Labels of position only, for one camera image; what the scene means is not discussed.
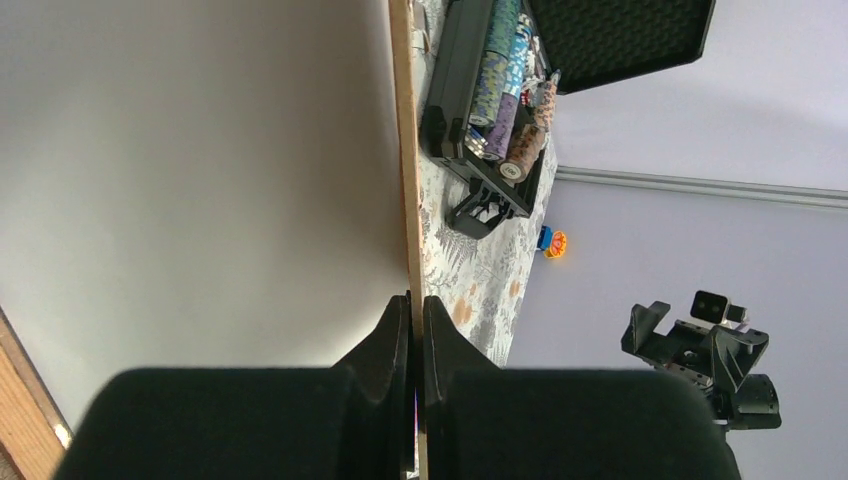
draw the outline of black object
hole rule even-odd
[[[411,322],[393,297],[331,368],[122,374],[56,478],[402,478],[412,385],[430,478],[739,478],[703,396],[673,375],[500,370],[437,297],[417,341]]]
[[[523,0],[559,93],[598,87],[691,63],[701,57],[715,0]],[[448,224],[482,238],[513,217],[529,217],[542,162],[512,186],[465,146],[468,114],[493,0],[453,0],[422,120],[422,144],[434,160],[469,184]],[[539,158],[544,158],[545,151]],[[494,216],[482,221],[483,212]]]
[[[700,291],[691,314],[712,323],[710,328],[677,320],[668,335],[655,333],[670,308],[662,302],[654,302],[650,308],[635,305],[621,349],[700,388],[724,430],[780,427],[774,384],[767,375],[751,375],[768,347],[769,336],[759,330],[731,328],[744,319],[745,309],[731,305],[727,297]],[[729,320],[725,312],[739,320]]]

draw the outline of wooden plank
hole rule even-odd
[[[395,111],[400,137],[401,177],[406,223],[407,264],[412,296],[412,329],[416,339],[423,336],[424,275],[421,268],[421,203],[418,177],[418,115],[415,88],[412,83],[411,12],[408,0],[389,0],[389,25],[392,38],[392,60],[395,80]]]
[[[0,445],[23,479],[47,479],[69,430],[0,309]]]

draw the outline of poker chip set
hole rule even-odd
[[[453,0],[421,127],[469,185],[448,224],[483,238],[529,217],[556,96],[700,58],[714,0]]]

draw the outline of stack of poker chips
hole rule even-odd
[[[477,158],[483,158],[486,149],[486,139],[473,127],[469,127],[465,133],[465,148],[471,151]]]
[[[486,147],[483,158],[491,161],[501,161],[506,158],[509,137],[512,133],[512,127],[515,125],[515,113],[518,111],[519,104],[518,97],[521,95],[521,88],[524,83],[524,66],[532,37],[530,18],[527,15],[521,14],[519,16],[518,27],[513,37],[498,115],[494,127],[486,135],[486,141],[489,142],[489,145]]]
[[[520,0],[495,0],[492,5],[492,20],[468,116],[472,125],[491,127],[497,120],[520,9]]]
[[[550,80],[539,85],[533,123],[525,125],[513,135],[506,159],[498,165],[498,172],[505,179],[516,183],[524,181],[539,158],[539,152],[545,147],[554,118],[559,77],[560,72],[556,71]]]

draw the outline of table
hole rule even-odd
[[[421,3],[429,20],[431,50],[425,53],[421,32],[413,31],[413,96],[419,122],[448,2]],[[445,222],[445,215],[467,194],[467,186],[431,161],[420,147],[418,156],[424,295],[441,297],[459,331],[495,364],[504,366],[556,173],[553,143],[546,149],[531,217],[507,220],[482,240],[455,232]]]

